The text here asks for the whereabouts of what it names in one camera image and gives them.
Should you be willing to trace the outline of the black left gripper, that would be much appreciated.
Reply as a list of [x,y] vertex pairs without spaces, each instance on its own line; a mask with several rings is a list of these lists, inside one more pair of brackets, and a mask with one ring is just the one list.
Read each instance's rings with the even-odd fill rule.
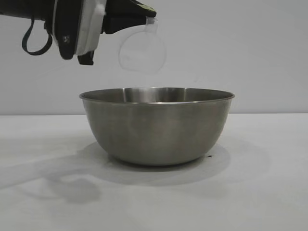
[[[63,59],[72,59],[75,55],[82,7],[82,0],[52,0],[47,10],[46,29],[56,42]],[[137,0],[108,0],[107,14],[124,16],[105,16],[103,32],[106,34],[145,25],[146,17],[156,17],[152,7]]]

